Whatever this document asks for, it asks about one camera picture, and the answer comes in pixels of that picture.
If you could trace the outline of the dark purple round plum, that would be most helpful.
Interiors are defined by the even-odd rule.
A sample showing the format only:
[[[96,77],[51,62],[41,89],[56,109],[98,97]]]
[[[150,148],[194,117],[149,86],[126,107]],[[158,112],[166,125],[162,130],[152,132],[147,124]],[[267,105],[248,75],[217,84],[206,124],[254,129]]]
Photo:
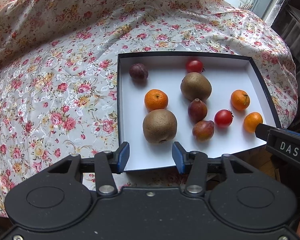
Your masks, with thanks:
[[[129,74],[133,80],[146,80],[148,78],[148,70],[144,64],[136,63],[129,68]]]

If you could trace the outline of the dark red plum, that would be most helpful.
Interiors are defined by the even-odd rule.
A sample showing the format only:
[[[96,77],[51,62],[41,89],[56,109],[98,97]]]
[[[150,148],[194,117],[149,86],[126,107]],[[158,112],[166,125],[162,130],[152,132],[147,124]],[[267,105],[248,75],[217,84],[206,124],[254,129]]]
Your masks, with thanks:
[[[188,115],[193,123],[198,123],[207,116],[207,106],[202,100],[194,99],[188,107]]]

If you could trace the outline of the black box white inside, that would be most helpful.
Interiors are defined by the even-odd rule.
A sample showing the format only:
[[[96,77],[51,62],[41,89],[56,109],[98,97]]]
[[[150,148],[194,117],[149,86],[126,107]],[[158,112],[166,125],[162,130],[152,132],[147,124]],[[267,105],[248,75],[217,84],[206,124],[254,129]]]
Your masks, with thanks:
[[[198,142],[192,134],[193,122],[187,108],[189,101],[180,90],[186,75],[186,63],[196,59],[204,64],[203,75],[210,81],[212,93],[206,101],[207,120],[213,120],[221,109],[232,110],[230,97],[237,89],[248,93],[251,103],[244,111],[232,110],[233,121],[228,128],[215,128],[213,137]],[[148,70],[146,80],[133,80],[129,68],[136,63]],[[172,142],[151,144],[143,135],[142,123],[147,114],[144,96],[159,89],[168,96],[168,110],[178,123],[175,141],[187,151],[200,151],[210,158],[234,154],[264,146],[265,142],[243,128],[245,116],[258,112],[266,125],[280,127],[270,92],[251,57],[187,51],[158,51],[119,54],[117,58],[117,108],[119,142],[130,144],[130,157],[125,170],[139,171],[174,166]]]

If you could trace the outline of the dark side table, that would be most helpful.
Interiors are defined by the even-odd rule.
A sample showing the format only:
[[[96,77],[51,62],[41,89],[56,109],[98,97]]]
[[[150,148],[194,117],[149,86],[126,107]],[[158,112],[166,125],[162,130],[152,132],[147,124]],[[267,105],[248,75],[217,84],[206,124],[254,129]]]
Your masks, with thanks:
[[[300,72],[300,10],[287,4],[277,15],[272,28],[285,41]]]

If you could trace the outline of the floral pink cloth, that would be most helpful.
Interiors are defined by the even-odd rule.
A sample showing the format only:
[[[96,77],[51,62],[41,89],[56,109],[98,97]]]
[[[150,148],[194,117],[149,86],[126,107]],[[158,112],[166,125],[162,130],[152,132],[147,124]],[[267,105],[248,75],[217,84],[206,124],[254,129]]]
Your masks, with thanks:
[[[117,146],[117,56],[157,50],[251,57],[281,126],[296,116],[288,46],[224,0],[0,0],[0,217],[25,179]]]

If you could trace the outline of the red cherry tomato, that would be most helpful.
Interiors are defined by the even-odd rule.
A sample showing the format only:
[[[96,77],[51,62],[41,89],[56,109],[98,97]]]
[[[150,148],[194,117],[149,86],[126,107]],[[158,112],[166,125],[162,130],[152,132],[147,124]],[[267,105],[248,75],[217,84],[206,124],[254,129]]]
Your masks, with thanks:
[[[186,71],[188,73],[191,73],[191,72],[197,72],[197,73],[202,73],[204,72],[204,64],[199,61],[199,60],[190,60],[190,61],[187,61],[186,63]]]
[[[233,121],[233,114],[228,109],[221,109],[214,117],[215,124],[220,128],[227,128]]]

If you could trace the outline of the orange mandarin with stem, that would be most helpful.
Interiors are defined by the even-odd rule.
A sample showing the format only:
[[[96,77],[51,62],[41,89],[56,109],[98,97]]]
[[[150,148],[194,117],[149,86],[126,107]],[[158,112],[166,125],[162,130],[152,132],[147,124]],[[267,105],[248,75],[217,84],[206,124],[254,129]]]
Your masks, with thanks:
[[[250,105],[250,97],[244,90],[235,90],[231,94],[230,102],[238,111],[244,111]]]

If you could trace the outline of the brown kiwi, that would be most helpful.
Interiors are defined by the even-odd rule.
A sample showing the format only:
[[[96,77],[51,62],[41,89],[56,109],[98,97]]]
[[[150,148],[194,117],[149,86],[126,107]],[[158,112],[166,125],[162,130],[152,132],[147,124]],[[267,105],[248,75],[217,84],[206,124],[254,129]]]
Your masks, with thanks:
[[[180,90],[183,96],[190,101],[194,99],[205,101],[211,95],[212,86],[204,75],[191,72],[181,81]]]
[[[161,144],[174,139],[177,134],[177,119],[166,109],[149,112],[143,119],[143,134],[147,142]]]

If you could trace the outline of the reddish pointed plum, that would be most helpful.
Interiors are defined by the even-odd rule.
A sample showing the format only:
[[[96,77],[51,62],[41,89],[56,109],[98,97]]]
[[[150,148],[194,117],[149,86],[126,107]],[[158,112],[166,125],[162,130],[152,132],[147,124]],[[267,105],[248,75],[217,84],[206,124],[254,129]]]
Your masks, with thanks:
[[[197,141],[204,142],[210,140],[215,131],[215,123],[211,120],[202,120],[193,127],[192,134]]]

